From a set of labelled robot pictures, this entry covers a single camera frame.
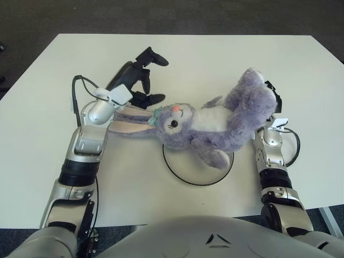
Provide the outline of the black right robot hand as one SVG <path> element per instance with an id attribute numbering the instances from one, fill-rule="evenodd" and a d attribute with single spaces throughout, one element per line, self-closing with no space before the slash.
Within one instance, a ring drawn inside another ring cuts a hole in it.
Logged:
<path id="1" fill-rule="evenodd" d="M 280 95 L 276 92 L 276 88 L 269 81 L 265 81 L 264 83 L 267 86 L 267 88 L 272 90 L 272 92 L 273 92 L 273 94 L 274 94 L 274 96 L 276 98 L 276 103 L 277 103 L 275 111 L 267 119 L 267 121 L 271 121 L 274 114 L 282 112 L 282 99 L 281 99 Z"/>

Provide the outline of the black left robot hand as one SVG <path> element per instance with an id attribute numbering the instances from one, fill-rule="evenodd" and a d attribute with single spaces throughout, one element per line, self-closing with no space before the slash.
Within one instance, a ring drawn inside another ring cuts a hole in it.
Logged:
<path id="1" fill-rule="evenodd" d="M 113 88 L 124 84 L 132 94 L 132 99 L 129 103 L 141 109 L 146 109 L 149 106 L 160 103 L 165 99 L 164 94 L 151 94 L 150 84 L 150 70 L 146 67 L 150 63 L 155 63 L 159 66 L 167 66 L 169 62 L 161 55 L 155 53 L 151 47 L 146 48 L 140 55 L 138 55 L 135 62 L 126 62 L 115 77 L 107 85 L 106 90 L 110 91 Z M 143 92 L 132 91 L 132 87 L 138 81 L 141 81 Z"/>

